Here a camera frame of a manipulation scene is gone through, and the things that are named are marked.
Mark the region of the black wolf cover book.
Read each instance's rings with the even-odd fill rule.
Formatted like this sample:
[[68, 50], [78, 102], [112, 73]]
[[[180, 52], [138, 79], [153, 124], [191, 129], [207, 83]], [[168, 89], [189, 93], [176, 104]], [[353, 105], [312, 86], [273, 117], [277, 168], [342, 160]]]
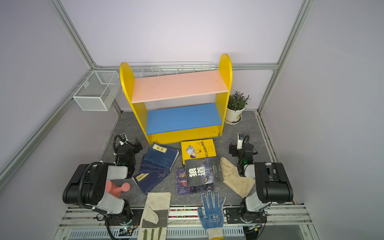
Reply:
[[219, 157], [192, 159], [185, 162], [187, 186], [199, 186], [224, 180]]

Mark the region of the yellow cartoon cover book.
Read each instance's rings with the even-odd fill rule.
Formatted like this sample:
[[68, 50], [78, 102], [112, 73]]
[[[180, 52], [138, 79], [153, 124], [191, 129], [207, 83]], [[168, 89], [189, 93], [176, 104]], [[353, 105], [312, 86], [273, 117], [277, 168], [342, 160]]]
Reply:
[[183, 165], [192, 159], [216, 157], [213, 139], [181, 142]]

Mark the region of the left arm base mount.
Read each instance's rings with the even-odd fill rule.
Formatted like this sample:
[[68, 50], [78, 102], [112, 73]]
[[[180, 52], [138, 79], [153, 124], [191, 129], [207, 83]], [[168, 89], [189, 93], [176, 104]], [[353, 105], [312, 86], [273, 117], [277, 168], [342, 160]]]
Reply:
[[112, 240], [123, 240], [137, 237], [143, 210], [131, 210], [129, 220], [118, 215], [106, 215], [103, 221], [107, 227], [108, 236]]

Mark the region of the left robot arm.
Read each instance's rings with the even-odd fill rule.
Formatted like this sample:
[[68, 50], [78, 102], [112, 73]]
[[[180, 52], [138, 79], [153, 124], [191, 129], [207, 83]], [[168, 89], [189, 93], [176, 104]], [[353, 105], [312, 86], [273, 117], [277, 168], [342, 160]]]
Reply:
[[63, 202], [129, 221], [132, 218], [130, 204], [113, 190], [112, 181], [132, 178], [136, 154], [142, 149], [139, 139], [131, 143], [125, 134], [116, 135], [113, 139], [114, 162], [79, 165], [63, 192]]

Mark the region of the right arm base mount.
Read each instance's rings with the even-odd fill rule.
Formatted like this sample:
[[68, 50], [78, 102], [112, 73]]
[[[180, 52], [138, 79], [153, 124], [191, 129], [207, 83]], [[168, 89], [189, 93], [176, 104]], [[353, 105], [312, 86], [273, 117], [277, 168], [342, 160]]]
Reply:
[[224, 216], [228, 224], [264, 224], [267, 222], [267, 213], [248, 212], [240, 207], [225, 207]]

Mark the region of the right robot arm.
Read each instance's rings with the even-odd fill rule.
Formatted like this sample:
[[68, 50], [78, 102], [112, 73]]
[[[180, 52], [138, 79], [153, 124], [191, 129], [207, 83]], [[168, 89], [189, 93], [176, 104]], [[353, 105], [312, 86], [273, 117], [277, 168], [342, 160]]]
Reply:
[[259, 217], [272, 203], [284, 204], [292, 202], [294, 198], [283, 164], [255, 162], [253, 156], [258, 152], [249, 139], [249, 135], [238, 134], [237, 144], [229, 146], [229, 153], [238, 157], [237, 170], [240, 177], [255, 180], [255, 193], [244, 197], [240, 204], [240, 216], [243, 219]]

